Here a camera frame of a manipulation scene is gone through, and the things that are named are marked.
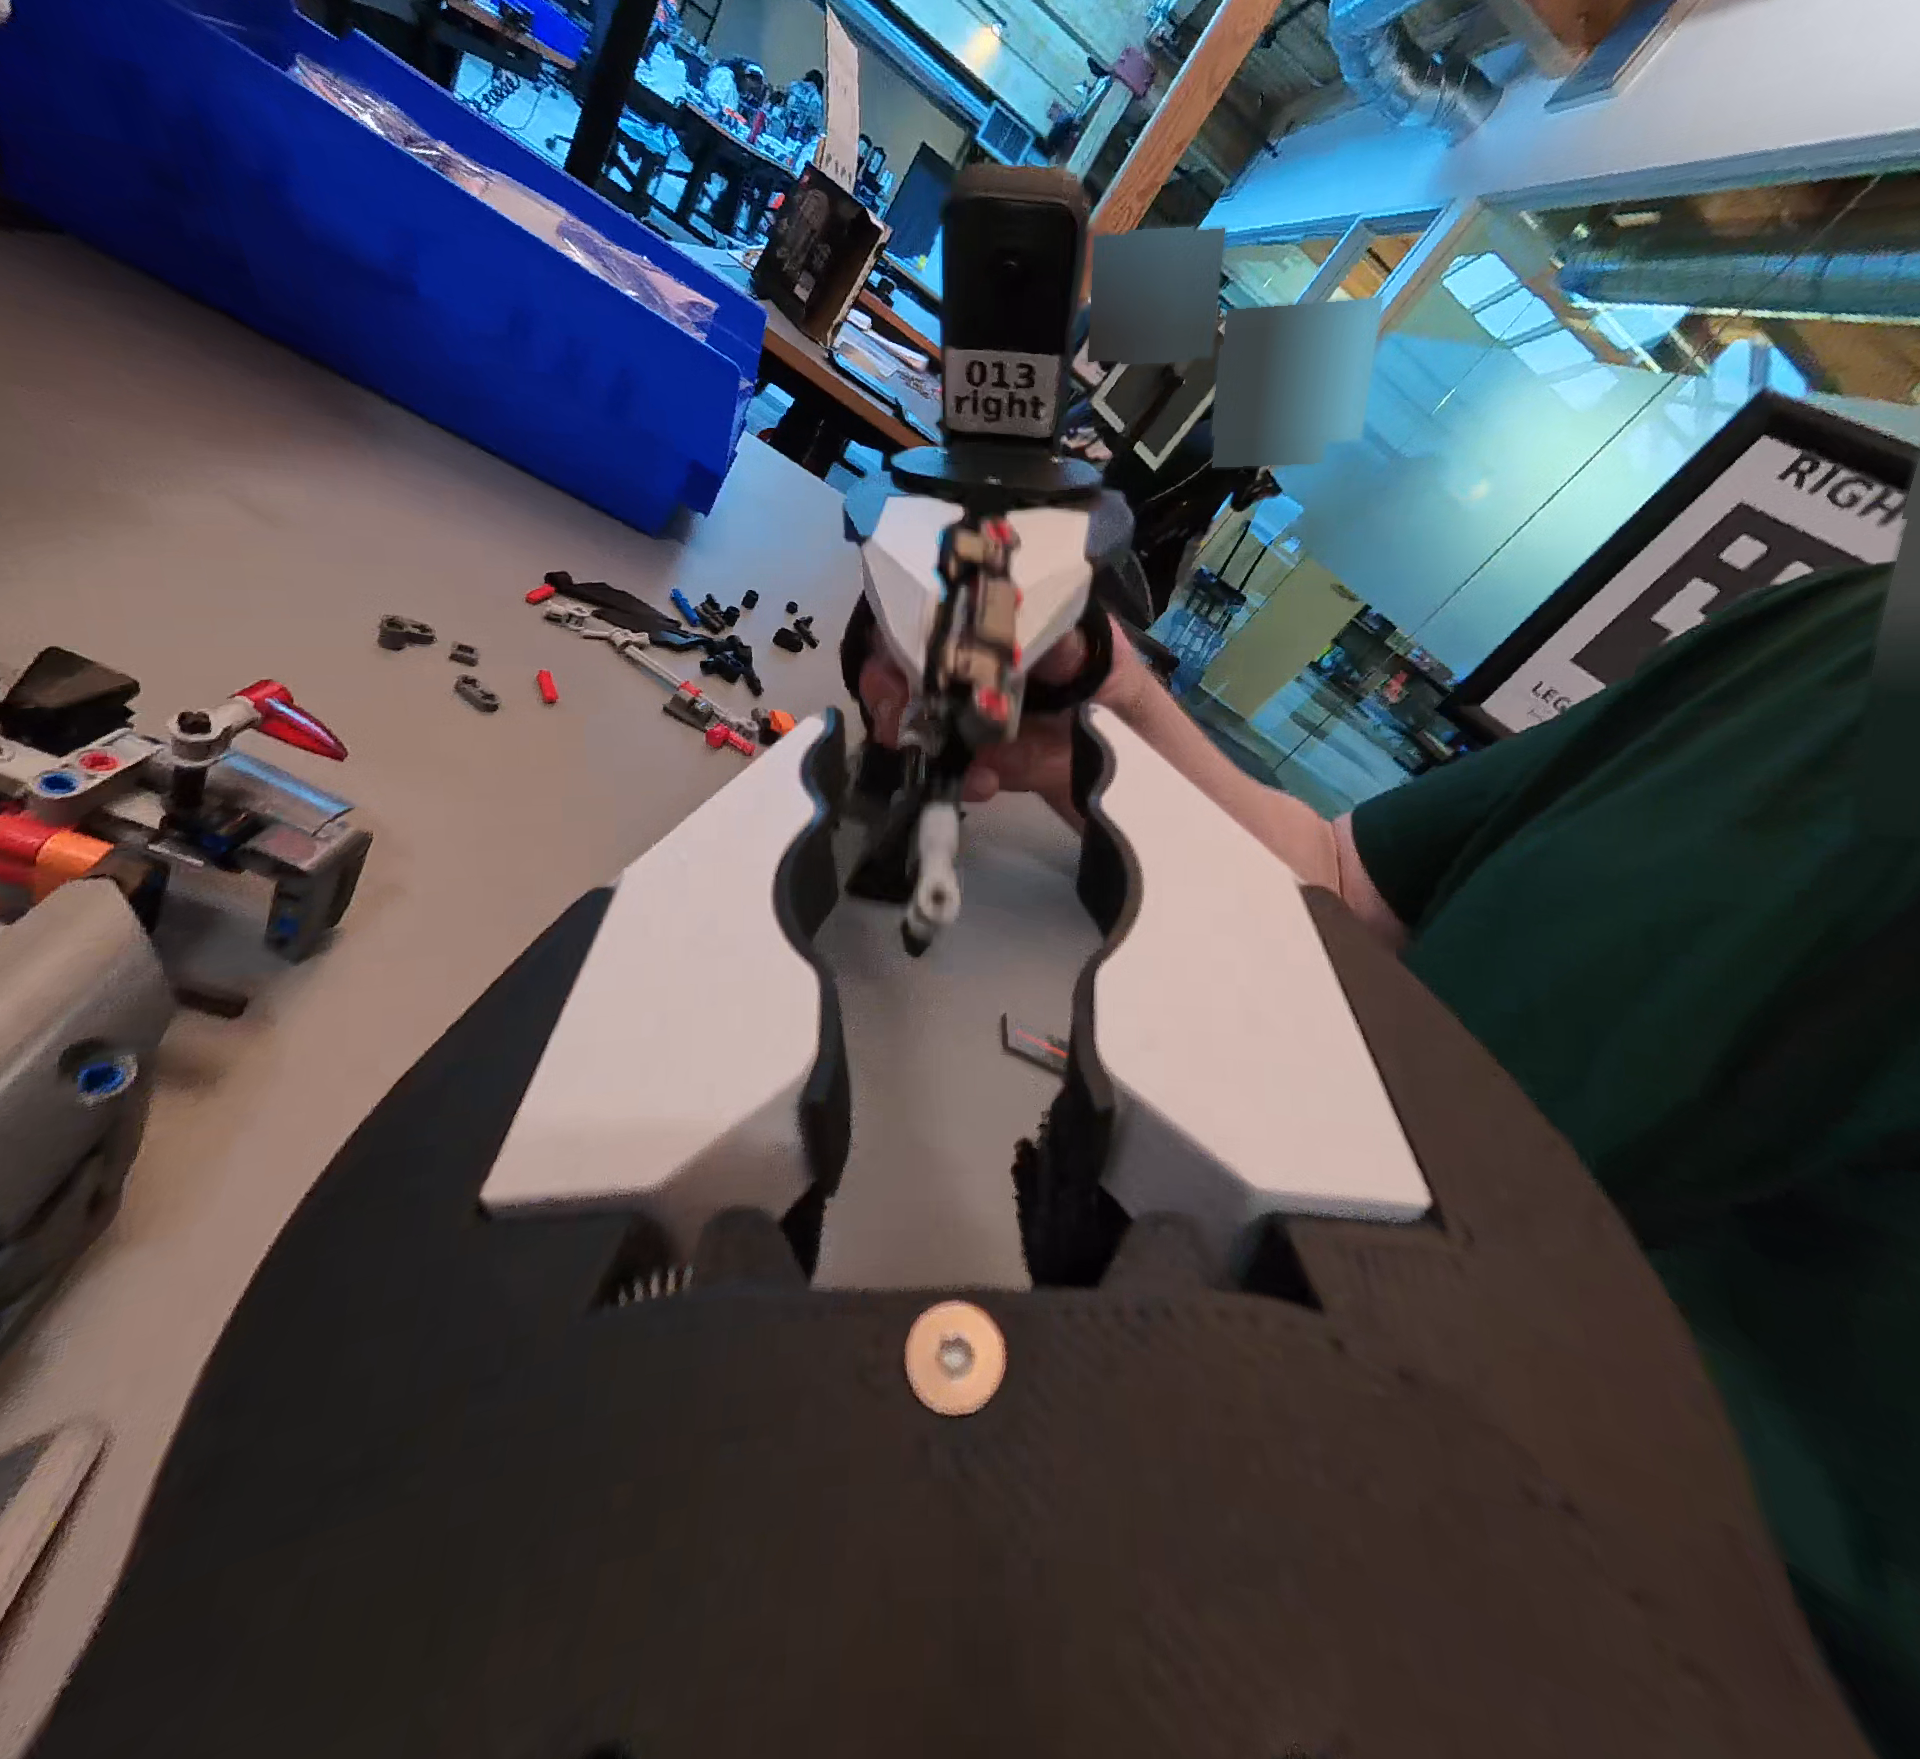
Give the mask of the white framed monitor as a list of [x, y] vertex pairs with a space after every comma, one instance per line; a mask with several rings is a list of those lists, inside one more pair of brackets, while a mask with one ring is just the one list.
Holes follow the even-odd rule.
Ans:
[[1212, 414], [1216, 386], [1216, 358], [1115, 364], [1091, 392], [1091, 418], [1113, 456], [1155, 474]]

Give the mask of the black lego assembly red pins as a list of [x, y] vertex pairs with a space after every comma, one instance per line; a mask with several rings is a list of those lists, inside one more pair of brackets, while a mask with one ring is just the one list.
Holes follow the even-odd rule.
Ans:
[[962, 795], [973, 759], [1017, 729], [1022, 648], [1017, 532], [1007, 516], [962, 518], [939, 546], [941, 602], [906, 749], [906, 903], [899, 935], [923, 955], [962, 907]]

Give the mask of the black lego wing panel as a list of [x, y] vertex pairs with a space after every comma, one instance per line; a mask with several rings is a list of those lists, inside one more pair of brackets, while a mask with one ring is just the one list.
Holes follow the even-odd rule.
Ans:
[[642, 634], [647, 640], [659, 638], [659, 632], [685, 632], [682, 620], [664, 614], [643, 598], [600, 580], [575, 580], [569, 572], [547, 572], [541, 578], [546, 588], [546, 608], [564, 606], [600, 620], [615, 630]]

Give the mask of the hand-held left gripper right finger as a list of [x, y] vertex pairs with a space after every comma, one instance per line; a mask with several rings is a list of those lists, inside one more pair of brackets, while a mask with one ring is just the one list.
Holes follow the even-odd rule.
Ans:
[[1094, 1287], [1129, 1225], [1187, 1225], [1201, 1273], [1258, 1287], [1283, 1221], [1420, 1225], [1428, 1177], [1306, 887], [1122, 719], [1071, 723], [1073, 979], [1059, 1091], [1013, 1161], [1040, 1289]]

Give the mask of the blue plastic bin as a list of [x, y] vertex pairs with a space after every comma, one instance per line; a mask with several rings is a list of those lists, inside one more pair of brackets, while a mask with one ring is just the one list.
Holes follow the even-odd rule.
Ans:
[[[3, 0], [3, 204], [659, 534], [717, 502], [763, 318], [298, 0]], [[303, 56], [716, 298], [685, 336], [307, 92]]]

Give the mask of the framed marker poster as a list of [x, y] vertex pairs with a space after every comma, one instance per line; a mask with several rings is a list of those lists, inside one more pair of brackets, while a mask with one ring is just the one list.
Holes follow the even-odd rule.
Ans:
[[1632, 676], [1741, 598], [1892, 562], [1915, 440], [1763, 392], [1447, 696], [1476, 741], [1512, 737]]

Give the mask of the person's right forearm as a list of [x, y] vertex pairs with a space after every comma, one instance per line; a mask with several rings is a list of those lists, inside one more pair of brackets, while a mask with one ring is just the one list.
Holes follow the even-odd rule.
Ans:
[[1167, 723], [1163, 753], [1194, 787], [1280, 857], [1301, 885], [1327, 891], [1379, 943], [1404, 951], [1409, 931], [1361, 861], [1351, 813], [1325, 819], [1283, 789], [1260, 783], [1178, 706], [1169, 708]]

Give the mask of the large lego vehicle model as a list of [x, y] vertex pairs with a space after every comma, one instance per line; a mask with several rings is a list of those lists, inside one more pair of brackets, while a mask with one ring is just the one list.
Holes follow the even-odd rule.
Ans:
[[263, 881], [261, 943], [302, 961], [337, 927], [372, 849], [345, 799], [250, 751], [347, 757], [284, 684], [184, 710], [160, 733], [133, 723], [137, 692], [63, 648], [3, 668], [3, 1347], [121, 1209], [176, 1013], [246, 1005], [170, 975], [158, 925], [173, 881]]

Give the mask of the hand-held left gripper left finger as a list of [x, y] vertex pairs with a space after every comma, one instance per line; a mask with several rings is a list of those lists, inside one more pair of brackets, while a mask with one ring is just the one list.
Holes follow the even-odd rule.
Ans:
[[691, 1265], [722, 1213], [763, 1213], [806, 1277], [851, 1149], [837, 987], [842, 712], [803, 717], [611, 885], [479, 1189], [491, 1217], [642, 1221]]

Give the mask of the clear plastic bags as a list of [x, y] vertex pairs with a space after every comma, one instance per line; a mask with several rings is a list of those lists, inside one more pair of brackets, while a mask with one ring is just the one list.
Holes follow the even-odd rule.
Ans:
[[307, 92], [411, 160], [427, 166], [441, 180], [490, 206], [522, 232], [539, 238], [547, 248], [574, 260], [593, 278], [614, 286], [685, 336], [707, 342], [717, 312], [716, 298], [682, 284], [664, 266], [651, 264], [635, 250], [600, 234], [541, 192], [523, 188], [507, 174], [474, 162], [448, 142], [431, 138], [382, 94], [303, 56], [293, 60], [290, 72]]

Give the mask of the black pole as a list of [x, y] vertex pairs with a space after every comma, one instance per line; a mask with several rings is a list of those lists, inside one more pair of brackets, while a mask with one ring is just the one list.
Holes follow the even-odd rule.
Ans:
[[590, 62], [580, 116], [564, 160], [564, 172], [590, 190], [600, 190], [635, 68], [646, 58], [657, 6], [659, 0], [615, 0]]

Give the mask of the person's green shirt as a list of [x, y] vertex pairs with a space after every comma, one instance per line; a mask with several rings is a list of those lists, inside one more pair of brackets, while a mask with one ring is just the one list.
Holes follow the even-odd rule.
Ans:
[[1915, 827], [1857, 821], [1890, 578], [1749, 594], [1349, 821], [1405, 967], [1688, 1323], [1869, 1743], [1915, 1755]]

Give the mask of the small dark printed box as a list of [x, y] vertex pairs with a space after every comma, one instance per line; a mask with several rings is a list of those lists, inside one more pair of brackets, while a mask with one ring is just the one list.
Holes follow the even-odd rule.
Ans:
[[817, 164], [780, 200], [749, 292], [817, 346], [832, 344], [891, 228]]

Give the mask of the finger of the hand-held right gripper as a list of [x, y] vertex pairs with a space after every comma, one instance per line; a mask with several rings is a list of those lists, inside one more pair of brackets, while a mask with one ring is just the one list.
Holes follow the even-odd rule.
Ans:
[[861, 596], [875, 622], [880, 650], [910, 688], [926, 680], [928, 648], [948, 588], [941, 552], [962, 522], [956, 502], [882, 502], [860, 532]]
[[1007, 528], [1013, 534], [1015, 648], [1019, 662], [1035, 664], [1077, 626], [1089, 600], [1091, 514], [1017, 510], [1007, 514]]

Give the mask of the wooden background desk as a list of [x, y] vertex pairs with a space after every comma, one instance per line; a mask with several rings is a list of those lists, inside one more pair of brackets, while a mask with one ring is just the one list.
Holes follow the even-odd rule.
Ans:
[[780, 456], [828, 478], [854, 446], [889, 460], [939, 442], [932, 370], [906, 364], [871, 332], [839, 326], [832, 342], [817, 342], [773, 302], [755, 304], [763, 312], [757, 388], [785, 396], [780, 422], [761, 432]]

